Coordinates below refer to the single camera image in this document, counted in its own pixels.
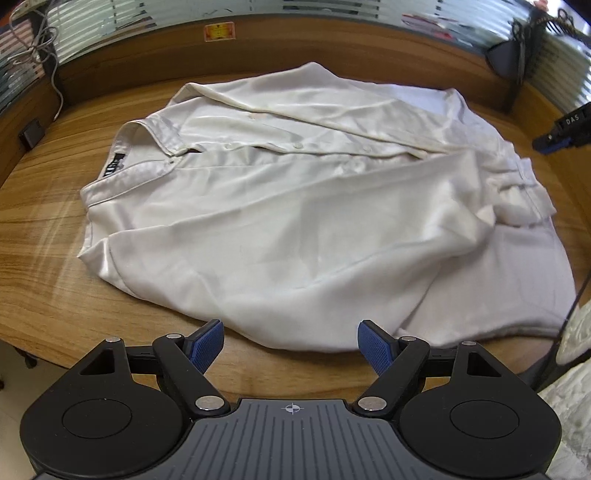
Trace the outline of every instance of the silver screw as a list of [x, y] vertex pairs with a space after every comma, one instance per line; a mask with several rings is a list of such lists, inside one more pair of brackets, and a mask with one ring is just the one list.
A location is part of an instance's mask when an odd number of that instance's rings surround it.
[[357, 405], [367, 411], [379, 411], [385, 409], [388, 403], [380, 397], [363, 397]]
[[223, 404], [223, 398], [220, 398], [216, 395], [205, 395], [204, 397], [199, 397], [195, 401], [195, 406], [197, 408], [207, 411], [222, 408]]

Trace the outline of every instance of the blue gripper pad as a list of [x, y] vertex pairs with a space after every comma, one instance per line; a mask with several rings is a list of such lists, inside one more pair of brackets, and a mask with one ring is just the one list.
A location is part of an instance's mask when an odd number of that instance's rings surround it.
[[223, 323], [211, 320], [186, 338], [185, 354], [204, 374], [223, 348]]
[[384, 337], [394, 340], [371, 320], [364, 320], [357, 328], [359, 350], [378, 375], [383, 374], [395, 358], [391, 342]]

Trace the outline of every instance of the triangular cutout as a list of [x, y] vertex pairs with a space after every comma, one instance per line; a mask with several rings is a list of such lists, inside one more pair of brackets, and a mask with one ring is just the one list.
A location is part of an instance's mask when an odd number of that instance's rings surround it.
[[113, 350], [103, 350], [80, 375], [106, 375], [115, 373]]
[[492, 365], [484, 360], [478, 353], [471, 352], [468, 355], [468, 375], [473, 377], [500, 377]]

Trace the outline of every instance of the white cable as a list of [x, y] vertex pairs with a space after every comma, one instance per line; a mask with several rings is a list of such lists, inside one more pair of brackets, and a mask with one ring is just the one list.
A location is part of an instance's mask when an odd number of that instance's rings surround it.
[[[60, 92], [60, 89], [56, 86], [56, 72], [59, 60], [55, 53], [53, 53], [51, 50], [48, 50], [48, 47], [53, 45], [60, 32], [59, 28], [57, 27], [47, 26], [47, 15], [55, 1], [56, 0], [51, 0], [45, 14], [42, 14], [39, 10], [33, 10], [37, 15], [42, 16], [43, 20], [41, 21], [39, 32], [37, 32], [37, 35], [35, 38], [33, 38], [30, 44], [28, 44], [18, 35], [14, 25], [12, 24], [12, 16], [14, 15], [14, 12], [22, 5], [22, 3], [19, 4], [8, 17], [8, 28], [10, 28], [12, 35], [14, 35], [14, 37], [26, 48], [26, 50], [8, 57], [8, 61], [11, 61], [13, 65], [22, 65], [24, 63], [34, 63], [39, 65], [45, 63], [49, 57], [53, 57], [56, 61], [55, 66], [53, 67], [53, 72], [50, 76], [51, 87], [56, 91], [57, 96], [60, 98], [60, 106], [57, 109], [57, 113], [53, 117], [54, 121], [58, 116], [60, 116], [61, 110], [64, 106], [64, 96]], [[43, 42], [40, 42], [41, 38], [45, 35], [49, 35], [49, 38]], [[43, 60], [40, 60], [40, 51], [43, 51], [46, 54], [46, 57]]]

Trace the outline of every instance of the red and yellow sticker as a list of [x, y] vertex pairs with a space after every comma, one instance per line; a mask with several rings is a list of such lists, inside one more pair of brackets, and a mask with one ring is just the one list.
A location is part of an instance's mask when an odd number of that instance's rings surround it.
[[236, 28], [234, 22], [213, 23], [203, 27], [205, 41], [234, 40]]

